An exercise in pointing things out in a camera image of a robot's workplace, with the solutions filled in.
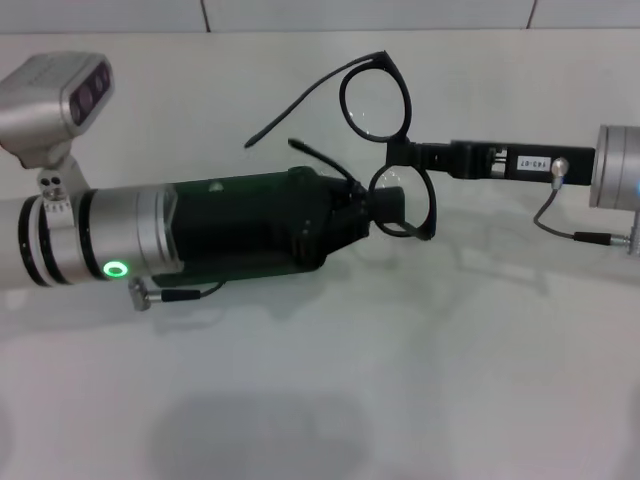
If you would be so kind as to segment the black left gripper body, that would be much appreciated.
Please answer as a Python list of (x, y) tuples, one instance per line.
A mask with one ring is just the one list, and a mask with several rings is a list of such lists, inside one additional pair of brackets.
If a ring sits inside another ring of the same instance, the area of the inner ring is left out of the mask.
[(171, 233), (186, 274), (314, 271), (369, 234), (364, 189), (307, 166), (175, 189)]

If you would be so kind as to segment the green glasses case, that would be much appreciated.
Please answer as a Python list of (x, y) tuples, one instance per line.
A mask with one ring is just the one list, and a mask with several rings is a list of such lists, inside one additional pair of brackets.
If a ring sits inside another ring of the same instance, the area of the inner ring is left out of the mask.
[(174, 185), (171, 221), (180, 272), (155, 275), (163, 288), (301, 273), (324, 256), (303, 244), (328, 218), (330, 195), (310, 167)]

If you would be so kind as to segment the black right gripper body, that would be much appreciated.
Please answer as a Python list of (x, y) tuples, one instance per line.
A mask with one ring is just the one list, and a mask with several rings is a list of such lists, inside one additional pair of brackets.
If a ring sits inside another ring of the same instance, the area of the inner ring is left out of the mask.
[(589, 186), (596, 157), (592, 147), (453, 141), (449, 174), (458, 179), (504, 179), (550, 183), (551, 165), (569, 163), (564, 183)]

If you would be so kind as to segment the black round glasses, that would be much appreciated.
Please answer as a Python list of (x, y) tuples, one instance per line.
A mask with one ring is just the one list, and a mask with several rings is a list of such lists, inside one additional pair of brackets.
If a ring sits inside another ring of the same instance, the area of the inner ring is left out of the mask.
[[(402, 122), (399, 123), (398, 128), (393, 128), (390, 133), (385, 134), (374, 134), (369, 130), (361, 127), (356, 120), (358, 116), (355, 115), (348, 106), (347, 102), (347, 90), (348, 84), (351, 80), (353, 80), (357, 75), (363, 74), (367, 71), (381, 71), (385, 75), (389, 76), (397, 85), (397, 90), (401, 97), (400, 106), (403, 113)], [(409, 145), (409, 140), (407, 137), (407, 133), (412, 120), (412, 102), (409, 94), (408, 87), (406, 82), (398, 70), (397, 66), (389, 56), (386, 51), (378, 51), (373, 52), (361, 57), (358, 57), (341, 67), (331, 71), (330, 73), (324, 75), (319, 80), (314, 82), (311, 86), (309, 86), (296, 100), (294, 100), (281, 114), (279, 114), (274, 120), (268, 123), (262, 130), (253, 135), (249, 140), (247, 140), (244, 144), (244, 148), (248, 149), (257, 144), (260, 140), (262, 140), (266, 135), (268, 135), (280, 122), (282, 122), (289, 114), (293, 112), (293, 110), (302, 103), (315, 89), (317, 89), (321, 84), (328, 81), (330, 78), (344, 72), (345, 75), (340, 84), (339, 91), (339, 103), (342, 115), (349, 125), (349, 127), (361, 138), (366, 141), (385, 144), (387, 146), (387, 163), (386, 166), (381, 168), (376, 172), (374, 177), (370, 182), (370, 188), (373, 188), (376, 182), (379, 180), (381, 176), (385, 174), (387, 170), (392, 168), (395, 164), (393, 163), (393, 158), (390, 157), (391, 148), (392, 147), (404, 147)], [(416, 237), (420, 240), (430, 240), (436, 233), (436, 223), (437, 223), (437, 203), (436, 203), (436, 193), (435, 188), (433, 186), (433, 182), (429, 175), (422, 170), (420, 167), (412, 166), (412, 169), (417, 172), (420, 176), (427, 192), (427, 215), (425, 220), (419, 225), (414, 226), (406, 221), (402, 221), (398, 225), (398, 230), (393, 230), (390, 227), (384, 226), (382, 221), (376, 220), (375, 223), (379, 226), (379, 228), (386, 234), (405, 238), (405, 237)]]

